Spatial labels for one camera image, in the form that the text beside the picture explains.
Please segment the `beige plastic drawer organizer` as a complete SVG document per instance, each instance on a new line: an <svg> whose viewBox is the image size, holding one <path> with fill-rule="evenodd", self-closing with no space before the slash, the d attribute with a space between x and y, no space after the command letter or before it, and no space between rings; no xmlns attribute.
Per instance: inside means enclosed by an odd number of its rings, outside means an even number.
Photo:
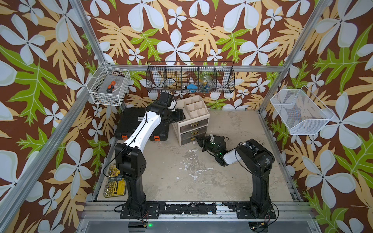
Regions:
<svg viewBox="0 0 373 233"><path fill-rule="evenodd" d="M174 133L180 146L195 141L197 136L205 136L210 120L210 113L203 99L194 95L178 100L177 109L183 110L185 119L172 123Z"/></svg>

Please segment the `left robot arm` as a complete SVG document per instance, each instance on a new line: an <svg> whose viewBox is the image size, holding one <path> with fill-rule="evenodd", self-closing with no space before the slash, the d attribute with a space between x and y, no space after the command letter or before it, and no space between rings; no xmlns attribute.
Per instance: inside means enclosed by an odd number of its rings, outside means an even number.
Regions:
<svg viewBox="0 0 373 233"><path fill-rule="evenodd" d="M143 120L134 133L123 144L115 147L116 167L126 181L128 199L126 212L133 217L146 215L146 195L143 191L142 175L146 169L144 148L151 134L161 123L175 123L185 120L182 109L151 104L146 108Z"/></svg>

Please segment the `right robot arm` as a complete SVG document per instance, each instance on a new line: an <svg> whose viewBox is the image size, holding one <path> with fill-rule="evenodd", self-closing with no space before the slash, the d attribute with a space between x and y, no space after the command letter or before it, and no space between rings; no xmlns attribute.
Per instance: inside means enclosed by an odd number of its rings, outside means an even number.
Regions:
<svg viewBox="0 0 373 233"><path fill-rule="evenodd" d="M223 136L197 136L195 140L202 151L213 156L220 166L226 167L238 162L252 175L249 213L253 217L258 218L270 210L269 176L275 157L269 150L254 139L241 142L232 150L227 150Z"/></svg>

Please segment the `blue item in basket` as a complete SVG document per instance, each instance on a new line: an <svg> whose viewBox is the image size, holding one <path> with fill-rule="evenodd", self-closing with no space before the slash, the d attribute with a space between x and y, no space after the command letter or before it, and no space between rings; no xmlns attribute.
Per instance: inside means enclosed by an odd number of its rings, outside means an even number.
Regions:
<svg viewBox="0 0 373 233"><path fill-rule="evenodd" d="M189 84L187 86L187 90L190 92L190 93L195 93L197 92L198 90L198 86L194 85L194 84Z"/></svg>

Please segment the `black plastic tool case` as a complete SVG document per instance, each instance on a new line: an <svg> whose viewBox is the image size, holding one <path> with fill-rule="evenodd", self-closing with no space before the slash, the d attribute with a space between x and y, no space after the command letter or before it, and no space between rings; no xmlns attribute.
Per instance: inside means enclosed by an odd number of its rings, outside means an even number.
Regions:
<svg viewBox="0 0 373 233"><path fill-rule="evenodd" d="M124 109L118 127L115 131L115 138L126 141L140 125L145 116L145 108ZM166 141L169 136L169 123L160 123L150 136L151 141Z"/></svg>

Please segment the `orange black screwdriver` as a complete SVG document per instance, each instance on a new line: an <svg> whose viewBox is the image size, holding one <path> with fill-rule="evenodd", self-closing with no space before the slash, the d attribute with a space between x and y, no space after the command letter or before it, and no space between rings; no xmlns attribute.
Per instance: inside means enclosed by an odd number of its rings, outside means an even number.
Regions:
<svg viewBox="0 0 373 233"><path fill-rule="evenodd" d="M115 89L115 85L116 85L116 82L112 81L110 83L110 85L108 86L108 88L106 89L106 92L109 93L109 94L111 94L114 91L114 89Z"/></svg>

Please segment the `yellow screwdriver bit set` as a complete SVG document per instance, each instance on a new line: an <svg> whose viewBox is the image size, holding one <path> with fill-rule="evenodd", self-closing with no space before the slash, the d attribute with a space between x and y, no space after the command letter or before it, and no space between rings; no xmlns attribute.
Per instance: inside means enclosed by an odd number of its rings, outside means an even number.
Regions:
<svg viewBox="0 0 373 233"><path fill-rule="evenodd" d="M124 196L126 193L126 182L123 178L119 177L120 172L112 172L110 178L108 178L105 189L104 197L112 198Z"/></svg>

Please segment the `white mesh corner basket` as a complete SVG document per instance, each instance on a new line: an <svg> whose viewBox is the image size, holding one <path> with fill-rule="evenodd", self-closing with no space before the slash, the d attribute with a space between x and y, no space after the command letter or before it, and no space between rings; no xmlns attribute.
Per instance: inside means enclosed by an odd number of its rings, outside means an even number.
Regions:
<svg viewBox="0 0 373 233"><path fill-rule="evenodd" d="M290 135L315 135L334 117L328 108L308 87L279 90L270 102Z"/></svg>

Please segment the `black mounting rail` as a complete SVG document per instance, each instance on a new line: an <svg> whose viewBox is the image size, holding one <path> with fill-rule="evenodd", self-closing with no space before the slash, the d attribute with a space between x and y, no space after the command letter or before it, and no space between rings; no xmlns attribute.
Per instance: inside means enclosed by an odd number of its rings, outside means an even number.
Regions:
<svg viewBox="0 0 373 233"><path fill-rule="evenodd" d="M207 216L220 213L232 213L238 219L265 219L274 220L277 212L271 205L259 216L254 216L250 202L146 202L144 215L136 215L127 204L121 205L121 219L158 219L160 215L192 215Z"/></svg>

